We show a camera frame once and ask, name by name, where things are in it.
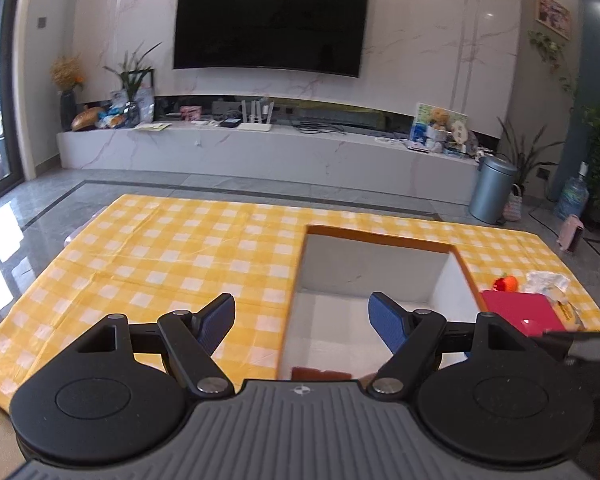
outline tile floor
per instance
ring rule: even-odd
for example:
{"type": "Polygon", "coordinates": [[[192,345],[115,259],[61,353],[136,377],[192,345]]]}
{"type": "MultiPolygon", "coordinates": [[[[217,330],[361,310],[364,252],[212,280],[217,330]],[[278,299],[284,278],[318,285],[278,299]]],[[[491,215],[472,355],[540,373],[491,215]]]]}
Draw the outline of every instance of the tile floor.
{"type": "MultiPolygon", "coordinates": [[[[55,170],[21,184],[0,200],[0,322],[62,250],[64,240],[123,194],[257,202],[375,212],[484,225],[466,206],[390,194],[210,175],[148,171],[55,170]]],[[[539,235],[557,251],[560,222],[548,209],[525,206],[506,228],[539,235]]],[[[573,256],[561,258],[600,306],[600,231],[586,231],[573,256]]]]}

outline tablecloth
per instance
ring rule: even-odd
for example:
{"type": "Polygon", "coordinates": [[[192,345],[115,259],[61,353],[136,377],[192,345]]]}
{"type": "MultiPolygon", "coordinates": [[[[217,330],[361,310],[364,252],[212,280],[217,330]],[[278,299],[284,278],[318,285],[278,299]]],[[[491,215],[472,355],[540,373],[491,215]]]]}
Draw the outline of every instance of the tablecloth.
{"type": "MultiPolygon", "coordinates": [[[[568,276],[568,297],[588,330],[600,310],[536,235],[336,210],[125,195],[45,269],[0,325],[0,406],[81,333],[114,312],[155,322],[234,295],[235,325],[213,358],[237,388],[273,379],[283,347],[308,225],[453,244],[480,290],[503,272],[568,276]]],[[[138,356],[159,366],[159,358],[138,356]]]]}

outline red book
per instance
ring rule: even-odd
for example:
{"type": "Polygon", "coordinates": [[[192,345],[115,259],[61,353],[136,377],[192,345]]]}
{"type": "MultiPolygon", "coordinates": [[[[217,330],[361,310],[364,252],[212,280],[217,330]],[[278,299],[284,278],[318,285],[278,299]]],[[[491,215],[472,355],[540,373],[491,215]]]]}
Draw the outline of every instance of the red book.
{"type": "Polygon", "coordinates": [[[566,331],[543,294],[484,290],[482,297],[488,310],[502,316],[526,336],[566,331]]]}

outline vase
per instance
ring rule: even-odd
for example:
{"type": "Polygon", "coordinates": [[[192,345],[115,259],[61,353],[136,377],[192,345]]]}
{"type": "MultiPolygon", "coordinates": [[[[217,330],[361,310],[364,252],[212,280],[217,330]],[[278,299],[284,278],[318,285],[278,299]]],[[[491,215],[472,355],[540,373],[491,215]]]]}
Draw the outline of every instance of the vase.
{"type": "Polygon", "coordinates": [[[135,128],[140,124],[140,107],[136,101],[129,101],[125,105],[123,113],[126,115],[125,126],[127,128],[135,128]]]}
{"type": "Polygon", "coordinates": [[[75,94],[73,90],[64,90],[60,94],[60,124],[62,131],[68,132],[71,130],[71,123],[74,122],[78,114],[78,105],[75,102],[75,94]]]}

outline television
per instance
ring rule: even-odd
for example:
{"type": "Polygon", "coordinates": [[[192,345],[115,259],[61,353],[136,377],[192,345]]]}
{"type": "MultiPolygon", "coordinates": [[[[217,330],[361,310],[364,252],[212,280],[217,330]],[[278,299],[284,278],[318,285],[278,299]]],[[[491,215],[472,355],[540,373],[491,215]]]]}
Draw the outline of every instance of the television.
{"type": "Polygon", "coordinates": [[[178,0],[174,68],[357,77],[368,0],[178,0]]]}

